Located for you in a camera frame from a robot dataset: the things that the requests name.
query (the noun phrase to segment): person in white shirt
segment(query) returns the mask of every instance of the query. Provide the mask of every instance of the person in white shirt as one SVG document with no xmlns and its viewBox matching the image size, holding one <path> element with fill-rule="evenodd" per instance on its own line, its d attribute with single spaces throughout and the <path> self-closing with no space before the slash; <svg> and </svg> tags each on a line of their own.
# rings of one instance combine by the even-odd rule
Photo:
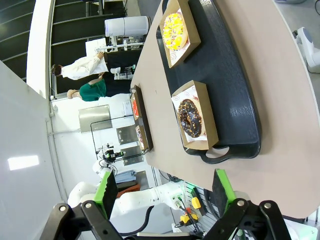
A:
<svg viewBox="0 0 320 240">
<path fill-rule="evenodd" d="M 54 64 L 51 73 L 54 76 L 78 80 L 92 74 L 103 74 L 108 69 L 131 67 L 138 63 L 141 50 L 114 51 L 110 53 L 99 52 L 95 56 L 85 56 L 74 63 L 61 66 Z"/>
</svg>

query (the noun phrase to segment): dark hair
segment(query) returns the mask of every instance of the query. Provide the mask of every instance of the dark hair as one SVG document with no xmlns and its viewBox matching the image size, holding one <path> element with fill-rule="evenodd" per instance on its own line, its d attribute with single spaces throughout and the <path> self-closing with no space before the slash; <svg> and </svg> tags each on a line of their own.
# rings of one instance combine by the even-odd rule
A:
<svg viewBox="0 0 320 240">
<path fill-rule="evenodd" d="M 58 64 L 53 64 L 51 67 L 51 73 L 55 76 L 59 76 L 61 74 L 61 66 Z"/>
</svg>

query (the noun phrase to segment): person in green shirt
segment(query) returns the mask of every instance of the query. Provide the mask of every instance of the person in green shirt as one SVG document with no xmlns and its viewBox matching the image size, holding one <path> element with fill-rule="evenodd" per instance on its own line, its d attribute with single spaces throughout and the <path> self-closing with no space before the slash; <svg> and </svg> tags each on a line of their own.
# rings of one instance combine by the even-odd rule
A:
<svg viewBox="0 0 320 240">
<path fill-rule="evenodd" d="M 97 101 L 100 97 L 112 97 L 117 94 L 130 93 L 131 80 L 98 79 L 91 80 L 84 84 L 79 90 L 70 89 L 66 95 L 68 99 L 81 98 L 85 102 Z"/>
</svg>

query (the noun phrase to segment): chocolate donut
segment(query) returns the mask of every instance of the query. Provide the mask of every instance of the chocolate donut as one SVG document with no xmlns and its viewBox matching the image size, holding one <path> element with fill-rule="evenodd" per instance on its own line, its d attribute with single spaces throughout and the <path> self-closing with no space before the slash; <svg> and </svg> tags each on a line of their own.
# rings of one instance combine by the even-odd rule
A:
<svg viewBox="0 0 320 240">
<path fill-rule="evenodd" d="M 197 138 L 202 131 L 202 118 L 190 99 L 183 100 L 178 109 L 182 129 L 192 138 Z"/>
</svg>

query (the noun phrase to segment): white shirt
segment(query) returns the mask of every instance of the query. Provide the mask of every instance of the white shirt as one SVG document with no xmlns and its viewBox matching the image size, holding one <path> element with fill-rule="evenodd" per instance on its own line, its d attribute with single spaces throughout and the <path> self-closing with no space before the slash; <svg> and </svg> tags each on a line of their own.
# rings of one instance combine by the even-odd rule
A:
<svg viewBox="0 0 320 240">
<path fill-rule="evenodd" d="M 61 75 L 64 78 L 78 80 L 92 74 L 108 72 L 104 58 L 97 56 L 84 56 L 74 63 L 61 68 Z"/>
</svg>

